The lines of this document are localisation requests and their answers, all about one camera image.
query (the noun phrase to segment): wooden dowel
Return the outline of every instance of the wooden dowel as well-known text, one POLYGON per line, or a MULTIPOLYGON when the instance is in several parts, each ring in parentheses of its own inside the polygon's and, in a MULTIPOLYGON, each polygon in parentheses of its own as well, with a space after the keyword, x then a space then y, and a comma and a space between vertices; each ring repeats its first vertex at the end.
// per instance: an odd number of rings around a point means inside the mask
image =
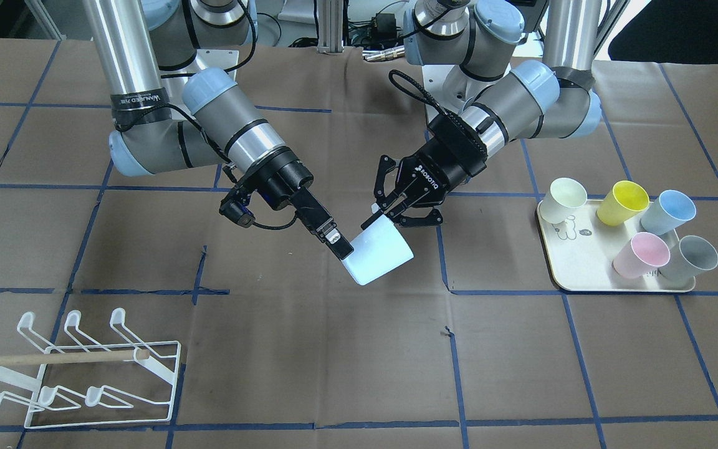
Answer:
MULTIPOLYGON (((93 362, 125 362, 132 360, 134 350, 101 350, 100 352, 71 352, 65 354, 0 355, 0 367, 42 364, 89 364, 93 362)), ((136 359, 147 360, 148 349, 138 349, 136 359)))

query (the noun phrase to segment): tray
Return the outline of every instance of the tray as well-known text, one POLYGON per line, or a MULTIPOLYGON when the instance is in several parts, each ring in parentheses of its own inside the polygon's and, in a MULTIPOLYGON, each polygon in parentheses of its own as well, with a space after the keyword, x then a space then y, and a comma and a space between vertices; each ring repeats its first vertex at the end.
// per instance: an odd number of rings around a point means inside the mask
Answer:
MULTIPOLYGON (((695 279, 670 281, 654 270, 641 278, 626 279, 611 264, 613 258, 636 233, 644 231, 639 224, 641 213, 619 226, 608 226, 596 216, 602 200, 589 200, 575 215, 559 224, 550 224, 539 216, 536 220, 547 254, 550 275, 570 292, 664 292, 685 293, 694 289, 695 279)), ((670 248, 678 243, 672 230, 660 236, 670 248)))

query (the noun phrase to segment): black chair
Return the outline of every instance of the black chair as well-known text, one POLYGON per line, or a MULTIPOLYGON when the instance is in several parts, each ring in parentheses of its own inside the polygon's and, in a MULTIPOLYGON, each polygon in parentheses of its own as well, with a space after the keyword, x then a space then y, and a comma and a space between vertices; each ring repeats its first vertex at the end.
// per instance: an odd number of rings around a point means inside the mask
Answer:
POLYGON ((718 64, 718 0, 652 0, 611 40, 613 60, 718 64))

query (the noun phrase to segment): yellow cup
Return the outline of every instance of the yellow cup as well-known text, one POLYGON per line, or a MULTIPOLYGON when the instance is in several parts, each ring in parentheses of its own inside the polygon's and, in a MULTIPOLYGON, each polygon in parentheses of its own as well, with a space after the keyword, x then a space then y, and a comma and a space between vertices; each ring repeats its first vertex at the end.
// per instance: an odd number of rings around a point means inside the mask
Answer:
POLYGON ((618 226, 650 205, 647 191, 632 181, 619 181, 598 208, 598 218, 609 226, 618 226))

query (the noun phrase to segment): white wire rack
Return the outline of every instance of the white wire rack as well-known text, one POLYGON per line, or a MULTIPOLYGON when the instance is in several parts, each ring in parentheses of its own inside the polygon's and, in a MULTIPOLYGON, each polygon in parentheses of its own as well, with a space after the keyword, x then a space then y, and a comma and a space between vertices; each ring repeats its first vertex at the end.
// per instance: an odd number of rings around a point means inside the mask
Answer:
POLYGON ((176 382, 179 378, 179 357, 182 345, 179 341, 145 342, 126 327, 125 319, 126 311, 118 307, 112 311, 109 321, 110 328, 125 343, 102 344, 80 330, 82 313, 73 310, 65 318, 63 331, 74 341, 74 344, 59 346, 52 344, 51 341, 32 329, 35 321, 33 312, 22 315, 16 327, 18 333, 42 354, 0 356, 0 381, 29 392, 24 395, 3 390, 0 392, 0 406, 5 400, 27 406, 24 427, 28 429, 171 420, 176 397, 176 382), (162 353, 171 352, 171 354, 163 355, 157 349, 161 349, 162 353), (167 385, 167 390, 162 389, 162 392, 157 393, 157 397, 163 399, 149 400, 108 384, 92 385, 85 392, 79 392, 79 390, 59 384, 53 387, 43 385, 46 367, 49 364, 103 362, 105 360, 121 364, 138 364, 144 367, 151 375, 162 380, 163 385, 167 385), (39 365, 37 376, 31 377, 6 367, 26 364, 39 365), (85 420, 83 418, 82 422, 61 420, 62 423, 32 425, 32 419, 38 412, 54 413, 78 410, 83 407, 83 403, 86 407, 107 409, 135 409, 136 405, 139 405, 140 411, 148 407, 151 413, 147 413, 149 416, 143 418, 136 418, 134 413, 131 413, 129 418, 114 418, 114 420, 85 420), (162 412, 157 412, 157 407, 162 407, 162 412), (165 414, 162 417, 156 417, 163 412, 165 414))

